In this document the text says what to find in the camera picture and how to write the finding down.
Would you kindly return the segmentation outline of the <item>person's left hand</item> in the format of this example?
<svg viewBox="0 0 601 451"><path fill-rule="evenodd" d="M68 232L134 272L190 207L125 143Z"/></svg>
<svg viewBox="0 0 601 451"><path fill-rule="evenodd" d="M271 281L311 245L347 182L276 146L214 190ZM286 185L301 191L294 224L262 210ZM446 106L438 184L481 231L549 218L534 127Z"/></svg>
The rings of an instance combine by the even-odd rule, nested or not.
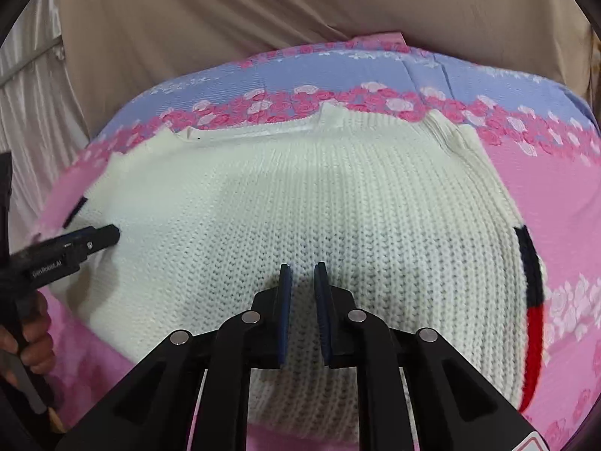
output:
<svg viewBox="0 0 601 451"><path fill-rule="evenodd" d="M7 354L20 353L21 361L34 374L46 376L56 363L54 342L50 335L51 324L47 299L38 292L36 308L23 322L23 337L27 340L27 347L20 349L15 339L1 327L1 351Z"/></svg>

